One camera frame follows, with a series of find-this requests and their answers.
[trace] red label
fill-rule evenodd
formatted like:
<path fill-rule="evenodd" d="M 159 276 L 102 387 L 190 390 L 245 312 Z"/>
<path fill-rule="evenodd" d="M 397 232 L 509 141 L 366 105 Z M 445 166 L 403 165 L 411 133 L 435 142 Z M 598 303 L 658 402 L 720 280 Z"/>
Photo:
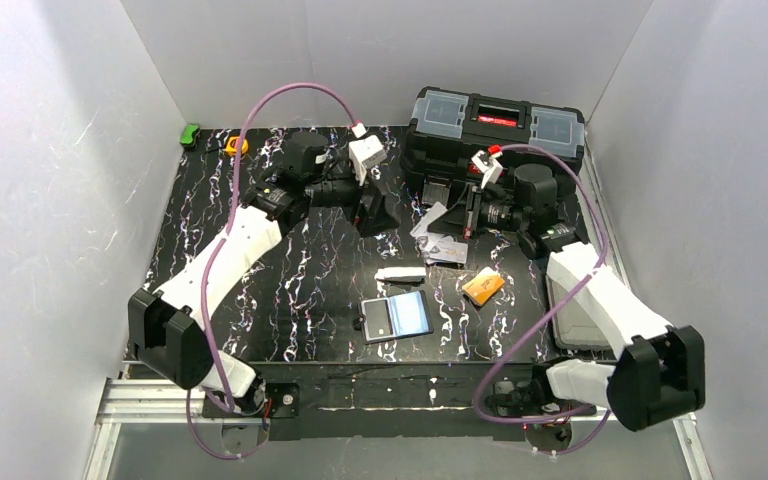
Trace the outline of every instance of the red label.
<path fill-rule="evenodd" d="M 516 127 L 516 120 L 510 120 L 508 118 L 493 117 L 490 115 L 479 115 L 479 122 L 492 123 L 493 125 L 502 125 L 505 127 Z"/>

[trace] gray floor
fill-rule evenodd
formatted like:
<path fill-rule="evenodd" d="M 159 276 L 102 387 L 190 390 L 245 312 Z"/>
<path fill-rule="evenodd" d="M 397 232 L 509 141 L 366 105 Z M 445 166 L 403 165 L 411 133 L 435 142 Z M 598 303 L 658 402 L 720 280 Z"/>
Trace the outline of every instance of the gray floor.
<path fill-rule="evenodd" d="M 575 422 L 575 439 L 595 422 Z M 199 426 L 221 444 L 218 426 Z M 254 433 L 251 429 L 246 437 Z M 246 442 L 254 443 L 253 438 Z M 125 424 L 110 472 L 117 480 L 288 479 L 687 479 L 671 422 L 631 433 L 616 422 L 575 454 L 552 460 L 528 444 L 483 438 L 330 438 L 272 442 L 245 462 L 215 460 L 182 424 Z"/>

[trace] green object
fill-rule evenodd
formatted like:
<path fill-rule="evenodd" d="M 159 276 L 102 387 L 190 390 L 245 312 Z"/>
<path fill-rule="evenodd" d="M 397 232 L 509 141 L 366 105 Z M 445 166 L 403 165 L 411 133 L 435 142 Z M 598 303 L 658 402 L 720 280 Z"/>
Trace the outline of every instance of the green object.
<path fill-rule="evenodd" d="M 181 145 L 184 148 L 192 148 L 196 146 L 196 139 L 198 138 L 198 132 L 201 127 L 197 123 L 191 123 L 184 129 L 184 133 L 181 134 Z"/>

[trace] plastic container lid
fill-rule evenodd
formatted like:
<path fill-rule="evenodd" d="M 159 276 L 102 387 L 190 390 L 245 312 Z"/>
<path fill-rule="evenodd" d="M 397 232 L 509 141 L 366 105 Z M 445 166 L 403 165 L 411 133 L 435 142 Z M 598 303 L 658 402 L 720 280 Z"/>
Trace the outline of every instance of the plastic container lid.
<path fill-rule="evenodd" d="M 430 135 L 461 138 L 469 97 L 447 92 L 425 92 L 413 106 L 416 131 Z"/>
<path fill-rule="evenodd" d="M 531 109 L 529 145 L 545 148 L 561 157 L 575 158 L 584 146 L 584 124 L 575 113 L 534 107 Z"/>

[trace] gray wall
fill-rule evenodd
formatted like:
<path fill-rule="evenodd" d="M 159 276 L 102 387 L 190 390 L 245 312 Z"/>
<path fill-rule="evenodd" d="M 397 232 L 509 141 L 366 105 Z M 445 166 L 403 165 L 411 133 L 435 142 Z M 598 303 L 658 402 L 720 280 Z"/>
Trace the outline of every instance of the gray wall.
<path fill-rule="evenodd" d="M 369 125 L 403 125 L 426 85 L 590 116 L 651 0 L 122 0 L 184 118 L 238 126 L 266 92 L 317 81 Z M 260 126 L 345 125 L 295 92 Z"/>
<path fill-rule="evenodd" d="M 717 478 L 768 478 L 768 2 L 656 0 L 590 124 L 632 285 L 707 343 Z"/>
<path fill-rule="evenodd" d="M 0 0 L 0 479 L 81 477 L 182 127 L 119 2 Z"/>

